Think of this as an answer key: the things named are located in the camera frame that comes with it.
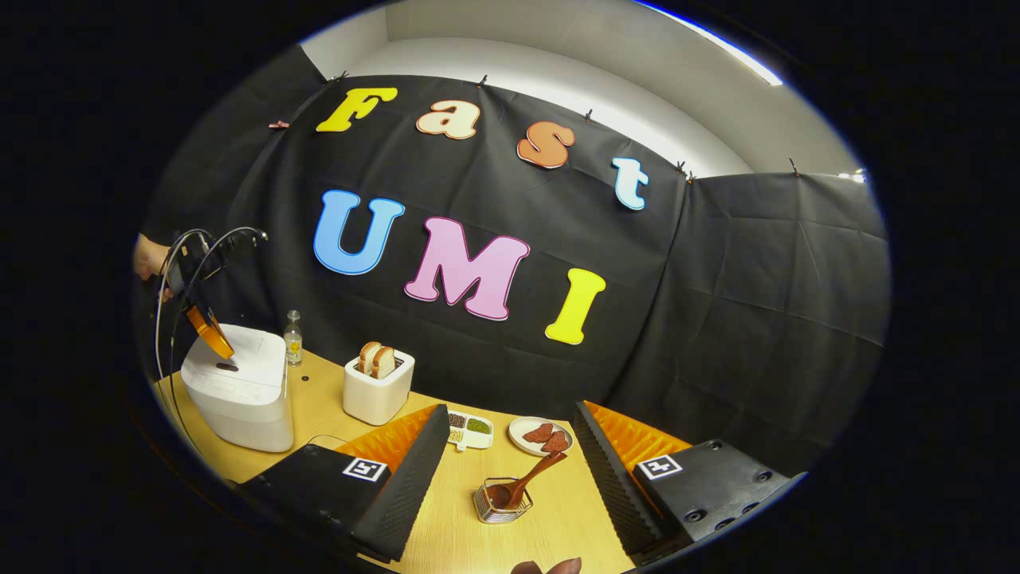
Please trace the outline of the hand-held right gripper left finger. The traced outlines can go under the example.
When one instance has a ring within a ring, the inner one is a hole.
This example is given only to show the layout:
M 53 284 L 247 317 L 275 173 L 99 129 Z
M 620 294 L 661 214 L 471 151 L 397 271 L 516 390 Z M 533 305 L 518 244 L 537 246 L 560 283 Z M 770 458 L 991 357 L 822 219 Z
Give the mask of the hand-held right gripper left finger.
M 349 443 L 307 443 L 241 483 L 240 493 L 317 544 L 401 560 L 449 436 L 434 404 Z

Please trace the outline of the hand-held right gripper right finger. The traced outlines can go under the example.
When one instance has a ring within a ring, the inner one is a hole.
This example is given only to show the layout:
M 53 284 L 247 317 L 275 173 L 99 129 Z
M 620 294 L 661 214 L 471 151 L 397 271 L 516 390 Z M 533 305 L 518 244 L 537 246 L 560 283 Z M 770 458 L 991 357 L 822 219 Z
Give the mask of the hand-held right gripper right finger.
M 573 435 L 638 567 L 709 544 L 802 480 L 719 439 L 690 446 L 590 401 L 576 404 Z

